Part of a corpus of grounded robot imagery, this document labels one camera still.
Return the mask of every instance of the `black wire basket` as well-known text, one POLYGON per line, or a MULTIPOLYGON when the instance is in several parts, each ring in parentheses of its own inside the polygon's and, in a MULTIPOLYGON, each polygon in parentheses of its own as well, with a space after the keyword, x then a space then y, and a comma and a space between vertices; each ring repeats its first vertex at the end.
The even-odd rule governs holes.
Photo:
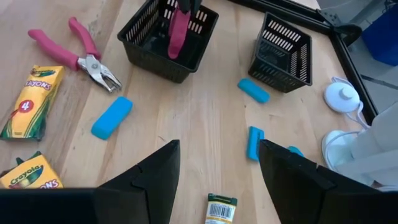
POLYGON ((168 56, 170 20, 177 0, 148 0, 118 34, 131 63, 175 83, 198 70, 218 14, 205 6, 191 16, 188 32, 176 59, 168 56))
POLYGON ((267 12, 249 75, 284 93, 310 86, 311 52, 309 35, 267 12))

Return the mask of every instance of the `barcode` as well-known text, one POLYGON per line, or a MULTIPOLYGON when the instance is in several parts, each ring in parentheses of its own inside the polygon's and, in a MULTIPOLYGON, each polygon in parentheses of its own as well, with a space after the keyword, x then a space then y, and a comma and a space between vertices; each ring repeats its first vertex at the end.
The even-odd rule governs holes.
POLYGON ((212 217, 220 217, 225 219, 232 219, 233 208, 227 205, 211 204, 209 215, 212 217))

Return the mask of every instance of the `blue container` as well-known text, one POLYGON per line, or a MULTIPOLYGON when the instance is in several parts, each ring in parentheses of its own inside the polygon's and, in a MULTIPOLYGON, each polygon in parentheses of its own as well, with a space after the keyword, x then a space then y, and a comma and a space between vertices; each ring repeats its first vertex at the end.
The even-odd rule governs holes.
POLYGON ((398 4, 374 21, 362 38, 373 58, 388 65, 398 65, 398 4))

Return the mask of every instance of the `light wood surface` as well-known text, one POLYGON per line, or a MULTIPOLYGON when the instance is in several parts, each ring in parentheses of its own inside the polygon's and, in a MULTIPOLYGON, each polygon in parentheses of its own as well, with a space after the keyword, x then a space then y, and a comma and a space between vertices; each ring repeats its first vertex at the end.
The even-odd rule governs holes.
MULTIPOLYGON (((41 28, 57 43, 84 54, 68 28, 76 16, 89 27, 102 62, 123 83, 134 109, 109 141, 91 135, 94 121, 115 100, 83 72, 67 69, 42 142, 0 141, 0 170, 40 150, 67 187, 91 187, 117 176, 172 139, 181 140, 180 182, 171 223, 204 223, 207 193, 238 198, 234 223, 279 223, 259 164, 246 159, 249 126, 282 146, 299 147, 323 164, 320 141, 332 129, 356 129, 328 109, 322 93, 330 78, 345 77, 329 38, 300 28, 313 40, 313 85, 289 94, 259 83, 271 95, 257 104, 237 88, 247 77, 263 14, 227 0, 204 0, 220 14, 199 71, 174 84, 130 64, 116 34, 144 0, 1 0, 0 121, 3 127, 33 64, 57 65, 27 31, 41 28)), ((316 0, 299 0, 318 7, 316 0)))

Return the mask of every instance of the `yellow crayon box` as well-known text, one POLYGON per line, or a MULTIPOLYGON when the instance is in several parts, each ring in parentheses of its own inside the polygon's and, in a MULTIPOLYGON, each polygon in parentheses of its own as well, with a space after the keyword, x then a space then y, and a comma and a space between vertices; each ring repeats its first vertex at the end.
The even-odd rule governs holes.
POLYGON ((59 176, 40 152, 9 170, 0 178, 0 183, 7 189, 63 188, 59 176))
POLYGON ((3 140, 41 140, 45 132, 45 118, 62 81, 62 66, 33 66, 22 89, 14 111, 0 133, 3 140))

